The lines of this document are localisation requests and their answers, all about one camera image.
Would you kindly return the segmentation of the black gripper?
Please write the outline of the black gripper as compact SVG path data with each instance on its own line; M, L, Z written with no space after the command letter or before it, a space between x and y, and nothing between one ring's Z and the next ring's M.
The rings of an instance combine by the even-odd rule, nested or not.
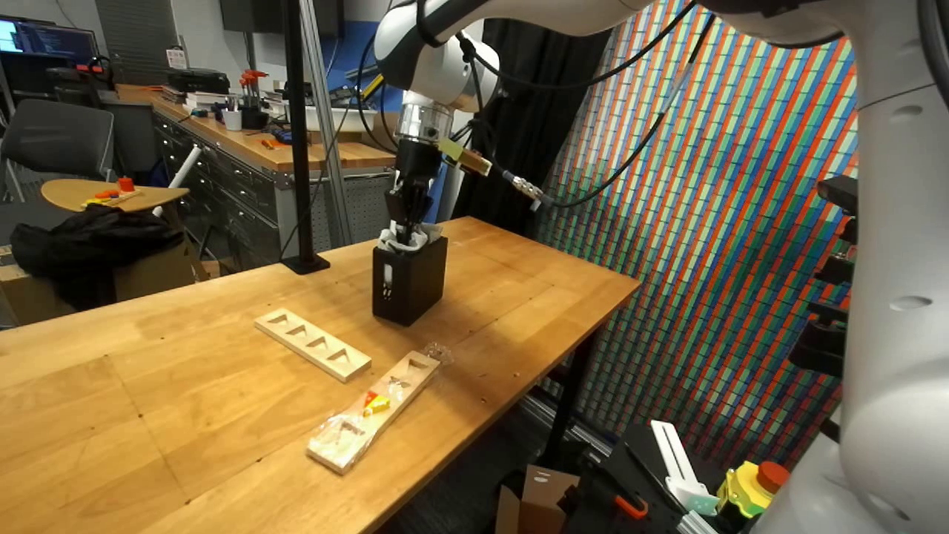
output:
M438 170L438 149L430 142L404 139L396 146L393 179L386 192L389 220L405 237L430 207L430 182Z

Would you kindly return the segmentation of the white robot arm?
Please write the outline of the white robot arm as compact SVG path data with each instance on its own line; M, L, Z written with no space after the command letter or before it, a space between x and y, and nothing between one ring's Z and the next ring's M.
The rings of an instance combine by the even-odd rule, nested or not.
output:
M639 286L579 419L789 461L782 534L949 534L946 0L396 0L374 56L411 115L399 229L433 119L513 82L479 22L595 44L540 81L579 124L555 167L476 134L524 229Z

